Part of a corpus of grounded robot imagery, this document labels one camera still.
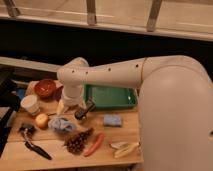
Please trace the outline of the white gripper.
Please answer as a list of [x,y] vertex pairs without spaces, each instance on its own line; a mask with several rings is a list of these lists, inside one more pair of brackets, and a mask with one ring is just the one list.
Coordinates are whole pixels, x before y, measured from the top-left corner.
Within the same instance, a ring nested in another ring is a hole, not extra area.
[[[66,106],[75,106],[81,102],[83,95],[82,86],[64,86],[62,90],[61,99],[58,102],[56,114],[61,115],[66,111]],[[87,106],[84,101],[79,104],[79,108],[86,110]]]

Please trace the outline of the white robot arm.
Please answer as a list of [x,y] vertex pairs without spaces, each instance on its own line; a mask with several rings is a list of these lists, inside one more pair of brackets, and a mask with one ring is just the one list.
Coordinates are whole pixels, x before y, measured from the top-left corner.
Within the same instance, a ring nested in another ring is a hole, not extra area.
[[139,91],[144,171],[213,171],[213,81],[195,59],[161,56],[90,67],[76,58],[57,71],[68,106],[82,84]]

